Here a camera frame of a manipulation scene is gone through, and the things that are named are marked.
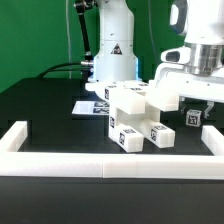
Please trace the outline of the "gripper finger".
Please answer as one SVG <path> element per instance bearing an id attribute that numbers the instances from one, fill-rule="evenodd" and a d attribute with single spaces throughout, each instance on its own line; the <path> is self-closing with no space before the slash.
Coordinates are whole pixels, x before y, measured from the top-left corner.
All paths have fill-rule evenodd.
<path id="1" fill-rule="evenodd" d="M 207 108 L 204 111 L 204 118 L 209 117 L 209 112 L 212 110 L 214 107 L 214 102 L 213 101 L 207 101 Z"/>

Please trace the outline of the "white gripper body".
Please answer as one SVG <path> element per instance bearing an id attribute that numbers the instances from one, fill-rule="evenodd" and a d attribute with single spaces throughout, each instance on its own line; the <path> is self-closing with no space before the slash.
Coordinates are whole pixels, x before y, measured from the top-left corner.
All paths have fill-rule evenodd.
<path id="1" fill-rule="evenodd" d="M 184 46 L 164 51 L 149 84 L 184 98 L 224 102 L 221 53 L 221 46 Z"/>

